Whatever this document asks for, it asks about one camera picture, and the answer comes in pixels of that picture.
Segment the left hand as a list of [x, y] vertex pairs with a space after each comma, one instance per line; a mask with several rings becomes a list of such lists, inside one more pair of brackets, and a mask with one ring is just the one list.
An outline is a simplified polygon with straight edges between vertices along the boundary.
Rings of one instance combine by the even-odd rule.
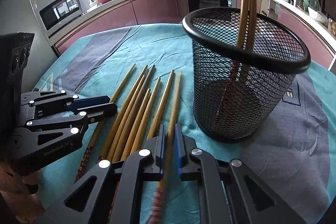
[[20, 176], [1, 161], [1, 195], [20, 223], [33, 223], [45, 211], [37, 196], [40, 175]]

